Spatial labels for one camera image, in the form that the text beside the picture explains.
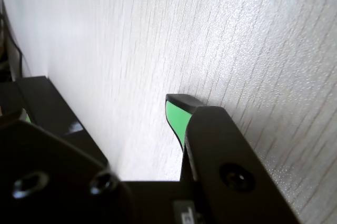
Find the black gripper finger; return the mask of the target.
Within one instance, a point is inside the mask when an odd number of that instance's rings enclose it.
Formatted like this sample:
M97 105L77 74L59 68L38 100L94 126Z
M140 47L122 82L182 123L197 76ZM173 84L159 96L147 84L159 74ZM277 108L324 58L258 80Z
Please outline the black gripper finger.
M201 187L207 223L298 223L224 108L167 94L165 113Z
M28 123L1 116L1 223L136 223L129 190L104 164Z

